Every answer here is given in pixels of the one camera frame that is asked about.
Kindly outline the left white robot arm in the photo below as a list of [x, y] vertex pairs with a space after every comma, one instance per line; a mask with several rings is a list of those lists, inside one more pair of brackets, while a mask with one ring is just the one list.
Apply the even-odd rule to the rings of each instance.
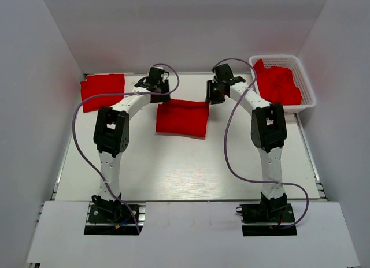
[[113, 106], [98, 110], [93, 141], [103, 175], [98, 195], [103, 199], [114, 200], [121, 195], [120, 162], [130, 141], [130, 119], [148, 104], [171, 100], [168, 75], [162, 67], [152, 66], [149, 74], [134, 85], [133, 95], [124, 95]]

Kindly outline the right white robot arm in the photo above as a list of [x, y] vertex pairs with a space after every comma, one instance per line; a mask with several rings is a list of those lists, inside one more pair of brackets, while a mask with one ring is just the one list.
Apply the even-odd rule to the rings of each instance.
[[262, 180], [250, 180], [237, 175], [231, 168], [227, 155], [227, 137], [233, 109], [224, 134], [224, 156], [231, 173], [248, 183], [262, 185], [261, 197], [270, 200], [261, 206], [261, 214], [268, 221], [274, 221], [282, 214], [281, 205], [273, 200], [287, 199], [282, 183], [282, 148], [287, 139], [286, 120], [283, 106], [272, 104], [263, 99], [252, 89], [254, 83], [248, 84], [240, 76], [235, 77], [228, 64], [218, 63], [212, 68], [213, 79], [207, 81], [206, 101], [220, 104], [226, 97], [236, 102], [235, 107], [243, 107], [251, 115], [251, 140], [258, 149]]

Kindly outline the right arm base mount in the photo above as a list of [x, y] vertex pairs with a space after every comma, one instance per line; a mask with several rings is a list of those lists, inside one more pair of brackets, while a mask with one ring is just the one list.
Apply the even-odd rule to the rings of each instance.
[[244, 237], [297, 235], [293, 208], [285, 194], [277, 199], [262, 195], [259, 203], [241, 204], [235, 211], [242, 217]]

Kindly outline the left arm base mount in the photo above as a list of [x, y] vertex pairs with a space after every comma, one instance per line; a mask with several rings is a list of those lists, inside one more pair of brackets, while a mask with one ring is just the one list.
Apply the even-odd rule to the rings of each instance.
[[145, 222], [145, 205], [128, 207], [118, 200], [105, 200], [98, 195], [91, 198], [86, 216], [86, 236], [137, 236]]

